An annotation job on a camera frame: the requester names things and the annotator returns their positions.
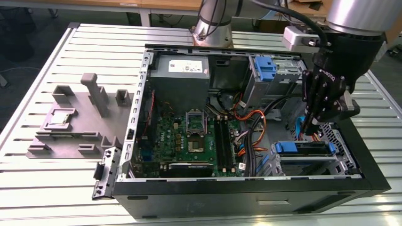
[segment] red wire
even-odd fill
[[[151,116],[153,116],[154,104],[155,104],[155,90],[153,90],[153,104],[151,104],[150,114],[149,114],[147,123],[146,123],[146,128],[145,128],[145,132],[143,132],[142,137],[145,136],[145,134],[146,134],[146,132],[147,132],[149,123],[150,123]]]

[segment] metal bracket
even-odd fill
[[[93,200],[115,199],[113,197],[117,182],[119,160],[122,150],[117,147],[109,148],[103,154],[102,162],[98,163],[94,178],[97,179]]]

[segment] blue plastic latch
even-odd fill
[[[301,128],[302,128],[305,118],[306,118],[305,116],[300,116],[297,118],[297,138],[300,137],[300,134],[301,134]]]
[[[297,145],[293,142],[282,142],[281,147],[284,152],[297,152]]]
[[[257,169],[256,169],[256,172],[258,173],[260,172],[260,170],[262,169],[262,167],[265,166],[265,164],[266,164],[266,162],[269,161],[269,159],[270,159],[270,156],[269,156],[269,154],[265,156],[265,159],[261,161],[261,163],[258,164],[258,167],[257,167]]]
[[[333,143],[329,144],[329,149],[333,152],[333,154],[337,153],[337,148],[336,148],[336,145]]]
[[[281,144],[276,144],[276,149],[277,149],[277,153],[282,152],[282,146],[281,146]]]
[[[273,81],[277,75],[277,65],[268,56],[256,57],[256,69],[260,72],[262,81]]]

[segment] motherboard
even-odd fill
[[[155,146],[149,150],[141,148],[145,178],[163,177],[163,167],[173,163],[177,166],[209,165],[213,167],[212,177],[242,176],[236,169],[236,150],[230,142],[240,133],[240,122],[204,117],[202,114],[190,112],[186,116],[166,115],[159,118]],[[221,123],[228,125],[228,131],[221,131]]]

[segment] wooden table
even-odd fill
[[[151,14],[197,16],[202,0],[5,0],[0,6],[139,13],[151,27]]]

